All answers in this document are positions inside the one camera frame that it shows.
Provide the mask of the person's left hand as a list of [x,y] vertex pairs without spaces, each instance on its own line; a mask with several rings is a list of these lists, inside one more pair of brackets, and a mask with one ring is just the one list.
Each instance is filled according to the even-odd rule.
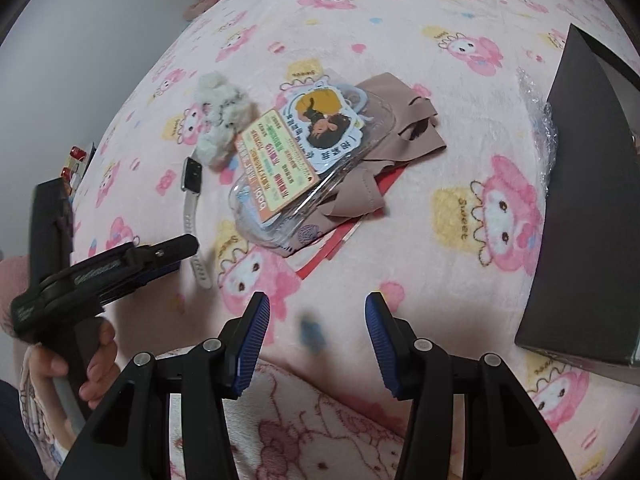
[[[92,410],[100,404],[119,375],[119,367],[115,362],[117,356],[115,329],[106,318],[101,318],[98,336],[98,348],[86,370],[87,380],[79,387],[79,397],[87,402]],[[30,350],[27,369],[42,407],[51,413],[55,411],[63,413],[53,379],[65,378],[68,375],[66,361],[55,352],[38,344]]]

